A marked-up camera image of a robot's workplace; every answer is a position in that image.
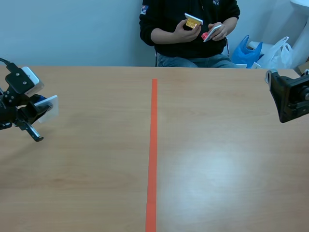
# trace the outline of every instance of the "blue plastic bag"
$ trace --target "blue plastic bag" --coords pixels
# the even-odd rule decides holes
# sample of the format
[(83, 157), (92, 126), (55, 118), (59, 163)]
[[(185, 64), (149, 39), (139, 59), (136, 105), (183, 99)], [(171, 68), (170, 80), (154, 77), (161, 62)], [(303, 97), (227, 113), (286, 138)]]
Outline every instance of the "blue plastic bag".
[(249, 50), (247, 48), (248, 40), (249, 35), (247, 35), (235, 49), (231, 60), (235, 64), (248, 64), (247, 69), (250, 69), (254, 62), (257, 62), (260, 58), (263, 43), (260, 43), (255, 50)]

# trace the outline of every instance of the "black hoodie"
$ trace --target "black hoodie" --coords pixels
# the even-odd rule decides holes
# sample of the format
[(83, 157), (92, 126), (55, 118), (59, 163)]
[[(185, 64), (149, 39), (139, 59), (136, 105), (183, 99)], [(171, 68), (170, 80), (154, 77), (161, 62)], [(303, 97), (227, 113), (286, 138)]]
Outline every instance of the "black hoodie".
[[(151, 33), (155, 28), (174, 32), (184, 13), (203, 20), (199, 36), (190, 43), (155, 44)], [(240, 10), (236, 0), (143, 0), (140, 15), (140, 37), (156, 51), (168, 57), (208, 58), (221, 54), (226, 41), (203, 42), (201, 35), (208, 32), (208, 24), (224, 22), (228, 18), (239, 18)]]

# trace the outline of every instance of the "red tape strip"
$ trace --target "red tape strip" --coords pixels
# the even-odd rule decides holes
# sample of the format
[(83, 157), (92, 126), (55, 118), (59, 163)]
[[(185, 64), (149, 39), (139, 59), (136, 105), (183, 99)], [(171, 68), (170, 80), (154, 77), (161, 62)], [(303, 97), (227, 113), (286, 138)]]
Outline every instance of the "red tape strip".
[(158, 80), (153, 79), (151, 93), (150, 147), (146, 205), (146, 232), (156, 232), (156, 182), (158, 150)]

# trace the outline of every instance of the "person's left hand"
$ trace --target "person's left hand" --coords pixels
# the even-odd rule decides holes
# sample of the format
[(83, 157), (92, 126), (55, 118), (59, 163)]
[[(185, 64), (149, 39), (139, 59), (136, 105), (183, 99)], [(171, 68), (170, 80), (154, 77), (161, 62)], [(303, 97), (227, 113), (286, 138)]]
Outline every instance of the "person's left hand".
[(220, 41), (227, 36), (227, 28), (224, 24), (222, 24), (220, 22), (215, 23), (215, 24), (209, 24), (208, 28), (211, 31), (212, 28), (214, 28), (218, 25), (222, 25), (222, 26), (219, 29), (217, 29), (214, 34), (211, 35), (211, 39), (214, 40), (214, 41)]

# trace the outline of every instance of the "black cable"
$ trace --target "black cable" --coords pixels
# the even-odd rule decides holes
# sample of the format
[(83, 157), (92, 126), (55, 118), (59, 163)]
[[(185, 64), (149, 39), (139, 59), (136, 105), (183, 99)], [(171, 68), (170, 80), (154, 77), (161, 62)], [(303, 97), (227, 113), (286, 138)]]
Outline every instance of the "black cable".
[(5, 63), (5, 65), (9, 65), (9, 64), (10, 64), (10, 62), (7, 61), (6, 59), (0, 58), (0, 61), (3, 62), (3, 63)]
[(309, 72), (308, 71), (304, 72), (303, 74), (301, 74), (300, 77), (303, 77), (304, 75), (309, 75)]
[(227, 38), (225, 38), (225, 41), (226, 41), (226, 47), (227, 47), (227, 56), (230, 57), (230, 48), (228, 46), (228, 40)]

